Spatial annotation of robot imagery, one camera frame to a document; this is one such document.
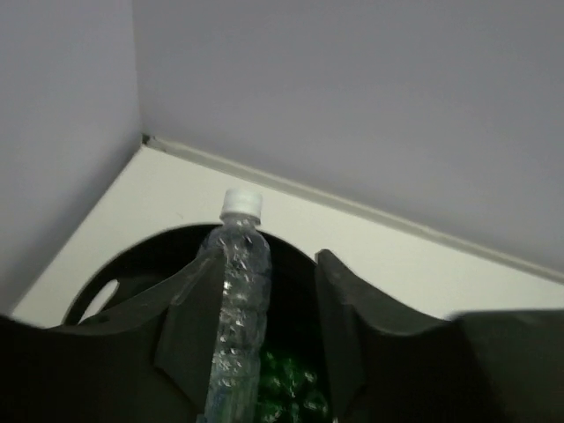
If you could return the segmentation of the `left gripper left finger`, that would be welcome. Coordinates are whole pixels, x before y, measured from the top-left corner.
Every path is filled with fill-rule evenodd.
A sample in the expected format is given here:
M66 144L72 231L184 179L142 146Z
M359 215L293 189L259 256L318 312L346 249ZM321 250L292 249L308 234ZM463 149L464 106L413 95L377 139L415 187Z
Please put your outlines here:
M81 324L1 320L4 422L195 422L204 412L222 262L199 258Z

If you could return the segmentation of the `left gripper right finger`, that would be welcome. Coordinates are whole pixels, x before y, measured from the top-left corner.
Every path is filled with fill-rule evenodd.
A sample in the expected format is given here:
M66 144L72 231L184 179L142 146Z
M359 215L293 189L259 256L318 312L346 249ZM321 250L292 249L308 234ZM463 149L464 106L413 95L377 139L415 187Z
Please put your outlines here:
M315 287L341 422L560 422L563 313L442 320L395 300L328 250Z

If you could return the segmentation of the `green plastic bottle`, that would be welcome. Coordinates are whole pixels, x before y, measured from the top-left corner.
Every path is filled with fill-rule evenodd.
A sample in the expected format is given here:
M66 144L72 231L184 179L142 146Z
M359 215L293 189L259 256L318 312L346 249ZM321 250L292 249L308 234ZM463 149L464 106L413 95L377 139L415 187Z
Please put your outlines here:
M318 373L295 355L264 350L255 422L332 422Z

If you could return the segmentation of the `clear unlabelled plastic bottle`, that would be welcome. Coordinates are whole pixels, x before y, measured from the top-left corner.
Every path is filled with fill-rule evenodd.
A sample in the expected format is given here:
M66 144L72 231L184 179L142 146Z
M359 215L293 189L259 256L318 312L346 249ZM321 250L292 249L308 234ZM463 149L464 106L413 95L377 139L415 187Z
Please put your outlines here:
M262 195L229 189L222 205L221 226L198 251L223 250L223 300L204 408L207 422L251 422L260 378L271 297L271 249L259 233Z

